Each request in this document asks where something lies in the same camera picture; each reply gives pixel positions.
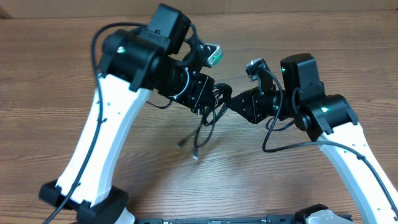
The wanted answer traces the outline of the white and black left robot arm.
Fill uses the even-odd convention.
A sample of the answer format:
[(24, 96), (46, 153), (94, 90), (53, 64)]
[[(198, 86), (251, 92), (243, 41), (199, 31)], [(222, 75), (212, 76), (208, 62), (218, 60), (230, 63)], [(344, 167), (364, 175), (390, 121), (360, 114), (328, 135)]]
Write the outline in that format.
[(76, 211), (78, 223), (135, 223), (127, 192), (112, 184), (119, 154), (129, 130), (151, 93), (203, 114), (213, 109), (214, 81), (202, 74), (222, 56), (217, 44), (203, 42), (191, 20), (178, 9), (160, 4), (148, 24), (112, 23), (113, 33), (90, 54), (95, 95), (76, 149), (62, 175), (44, 184), (39, 198)]

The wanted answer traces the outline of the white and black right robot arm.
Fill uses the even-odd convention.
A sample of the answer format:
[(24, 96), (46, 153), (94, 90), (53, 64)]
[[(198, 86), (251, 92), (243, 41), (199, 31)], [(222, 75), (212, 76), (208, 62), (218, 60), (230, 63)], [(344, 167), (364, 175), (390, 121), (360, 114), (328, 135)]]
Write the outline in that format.
[[(397, 223), (397, 190), (370, 149), (359, 118), (347, 99), (325, 93), (317, 61), (310, 53), (284, 58), (280, 68), (282, 82), (263, 58), (250, 61), (246, 73), (258, 86), (230, 99), (228, 108), (253, 124), (269, 119), (262, 144), (265, 153), (318, 147), (341, 177), (363, 222)], [(310, 140), (268, 148), (277, 120), (287, 118)]]

